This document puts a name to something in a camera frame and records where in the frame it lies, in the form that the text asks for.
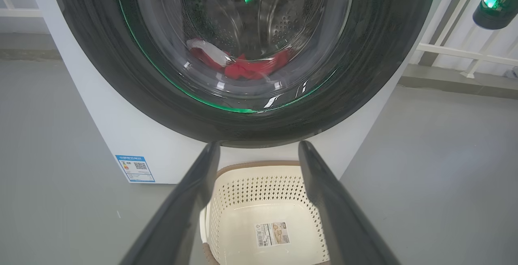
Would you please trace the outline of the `right gripper, green band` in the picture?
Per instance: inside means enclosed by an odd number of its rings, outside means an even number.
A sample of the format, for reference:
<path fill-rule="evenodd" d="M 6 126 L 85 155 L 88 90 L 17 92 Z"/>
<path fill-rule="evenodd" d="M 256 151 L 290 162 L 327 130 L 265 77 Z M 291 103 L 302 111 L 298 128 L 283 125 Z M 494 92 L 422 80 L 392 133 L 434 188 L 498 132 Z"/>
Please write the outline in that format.
<path fill-rule="evenodd" d="M 518 15 L 518 0 L 481 0 L 472 15 L 474 23 L 486 30 L 507 27 Z"/>

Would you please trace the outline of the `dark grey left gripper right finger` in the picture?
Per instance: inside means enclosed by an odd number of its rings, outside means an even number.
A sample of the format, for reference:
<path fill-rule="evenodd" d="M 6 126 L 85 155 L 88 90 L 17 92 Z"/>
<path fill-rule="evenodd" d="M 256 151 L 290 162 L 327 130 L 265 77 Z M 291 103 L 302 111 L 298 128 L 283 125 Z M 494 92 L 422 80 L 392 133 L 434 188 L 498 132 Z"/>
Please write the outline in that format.
<path fill-rule="evenodd" d="M 320 214 L 331 265 L 400 265 L 316 148 L 300 141 L 298 155 L 307 197 Z"/>

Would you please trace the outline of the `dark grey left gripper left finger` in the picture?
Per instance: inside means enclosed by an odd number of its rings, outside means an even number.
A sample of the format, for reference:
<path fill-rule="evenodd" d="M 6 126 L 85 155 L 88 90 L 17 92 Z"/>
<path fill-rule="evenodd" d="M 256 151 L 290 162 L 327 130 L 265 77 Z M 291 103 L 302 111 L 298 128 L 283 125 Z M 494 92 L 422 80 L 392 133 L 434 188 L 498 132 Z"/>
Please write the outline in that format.
<path fill-rule="evenodd" d="M 189 265 L 200 212 L 217 178 L 220 143 L 208 143 L 119 265 Z"/>

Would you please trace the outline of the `red and white garment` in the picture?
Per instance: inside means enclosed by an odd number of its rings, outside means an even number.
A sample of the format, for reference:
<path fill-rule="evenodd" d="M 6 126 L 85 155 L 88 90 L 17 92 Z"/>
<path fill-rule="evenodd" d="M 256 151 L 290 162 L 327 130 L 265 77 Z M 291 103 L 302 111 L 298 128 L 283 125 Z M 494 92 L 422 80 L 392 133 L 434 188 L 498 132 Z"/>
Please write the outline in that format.
<path fill-rule="evenodd" d="M 208 41 L 193 38 L 187 40 L 190 54 L 209 68 L 224 74 L 231 79 L 259 80 L 283 68 L 292 58 L 293 51 L 287 48 L 272 57 L 257 61 L 248 60 L 244 54 L 231 58 L 229 52 L 223 51 Z"/>

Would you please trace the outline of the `black washing machine door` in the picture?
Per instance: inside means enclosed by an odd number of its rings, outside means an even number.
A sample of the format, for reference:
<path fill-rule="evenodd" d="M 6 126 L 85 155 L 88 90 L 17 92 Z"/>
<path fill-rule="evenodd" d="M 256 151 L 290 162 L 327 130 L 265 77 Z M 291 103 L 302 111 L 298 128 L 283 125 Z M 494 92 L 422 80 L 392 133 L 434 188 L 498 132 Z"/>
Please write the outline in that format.
<path fill-rule="evenodd" d="M 363 107 L 409 55 L 433 0 L 351 0 L 316 64 L 285 89 L 236 96 L 167 79 L 137 0 L 57 0 L 87 58 L 119 95 L 167 129 L 227 147 L 265 148 L 320 134 Z"/>

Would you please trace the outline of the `cream perforated laundry basket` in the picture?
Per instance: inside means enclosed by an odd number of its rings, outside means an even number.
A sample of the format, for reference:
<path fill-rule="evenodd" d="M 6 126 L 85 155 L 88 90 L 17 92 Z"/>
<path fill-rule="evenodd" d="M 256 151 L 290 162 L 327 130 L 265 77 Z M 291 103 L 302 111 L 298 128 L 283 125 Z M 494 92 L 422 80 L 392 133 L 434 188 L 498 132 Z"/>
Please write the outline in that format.
<path fill-rule="evenodd" d="M 285 221 L 290 244 L 258 247 L 254 226 Z M 331 265 L 318 208 L 298 161 L 258 161 L 217 171 L 200 212 L 209 265 Z"/>

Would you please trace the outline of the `white washing machine body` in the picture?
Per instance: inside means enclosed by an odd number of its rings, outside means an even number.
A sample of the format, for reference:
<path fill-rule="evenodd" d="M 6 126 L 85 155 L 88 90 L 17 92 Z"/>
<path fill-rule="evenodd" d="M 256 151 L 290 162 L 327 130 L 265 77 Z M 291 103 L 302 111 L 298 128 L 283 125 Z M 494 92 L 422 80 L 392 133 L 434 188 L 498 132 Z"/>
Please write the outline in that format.
<path fill-rule="evenodd" d="M 103 79 L 81 49 L 64 18 L 57 0 L 36 0 L 57 49 L 70 72 L 96 127 L 111 154 L 142 156 L 157 184 L 177 184 L 208 142 L 198 141 L 167 129 L 135 108 Z M 409 55 L 396 73 L 363 107 L 350 117 L 310 141 L 333 173 L 341 177 L 378 118 L 396 82 L 433 18 L 433 0 L 429 15 Z M 265 148 L 237 148 L 222 145 L 219 166 L 250 161 L 296 161 L 298 142 Z"/>

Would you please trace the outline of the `white metal railing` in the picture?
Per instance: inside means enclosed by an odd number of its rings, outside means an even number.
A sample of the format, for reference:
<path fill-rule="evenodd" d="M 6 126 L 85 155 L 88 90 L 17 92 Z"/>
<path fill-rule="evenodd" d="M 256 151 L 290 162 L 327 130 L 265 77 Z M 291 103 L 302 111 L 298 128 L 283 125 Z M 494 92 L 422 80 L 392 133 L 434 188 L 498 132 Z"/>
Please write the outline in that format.
<path fill-rule="evenodd" d="M 477 73 L 518 77 L 518 15 L 503 29 L 484 29 L 472 17 L 481 1 L 438 0 L 410 63 L 468 78 Z"/>

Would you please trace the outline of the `blue energy label sticker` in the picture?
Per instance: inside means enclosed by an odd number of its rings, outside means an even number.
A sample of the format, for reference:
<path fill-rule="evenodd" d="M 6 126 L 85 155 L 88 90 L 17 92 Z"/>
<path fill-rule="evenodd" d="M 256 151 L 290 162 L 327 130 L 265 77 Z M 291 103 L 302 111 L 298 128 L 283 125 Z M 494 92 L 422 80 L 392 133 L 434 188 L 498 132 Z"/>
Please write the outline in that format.
<path fill-rule="evenodd" d="M 115 155 L 129 182 L 155 183 L 146 160 L 142 156 Z"/>

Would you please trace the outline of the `paper product label, barcode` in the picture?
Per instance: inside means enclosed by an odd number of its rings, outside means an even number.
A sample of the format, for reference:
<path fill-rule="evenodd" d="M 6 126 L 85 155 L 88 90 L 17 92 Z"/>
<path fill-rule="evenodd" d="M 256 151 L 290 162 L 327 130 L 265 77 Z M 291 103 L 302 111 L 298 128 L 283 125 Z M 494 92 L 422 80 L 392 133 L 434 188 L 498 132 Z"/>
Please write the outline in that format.
<path fill-rule="evenodd" d="M 291 243 L 285 221 L 256 224 L 254 229 L 258 247 L 271 247 Z"/>

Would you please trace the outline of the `stainless steel washer drum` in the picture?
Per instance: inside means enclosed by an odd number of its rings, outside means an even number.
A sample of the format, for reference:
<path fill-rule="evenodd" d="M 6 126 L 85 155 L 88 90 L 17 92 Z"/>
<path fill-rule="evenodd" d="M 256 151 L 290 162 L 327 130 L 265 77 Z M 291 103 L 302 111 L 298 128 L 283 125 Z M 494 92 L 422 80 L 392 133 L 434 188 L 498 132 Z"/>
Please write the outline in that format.
<path fill-rule="evenodd" d="M 333 37 L 351 0 L 137 0 L 144 25 L 165 61 L 163 75 L 178 85 L 236 96 L 285 89 L 316 64 L 318 41 Z M 210 42 L 231 58 L 257 61 L 291 48 L 293 58 L 259 80 L 231 79 L 190 54 L 187 40 Z"/>

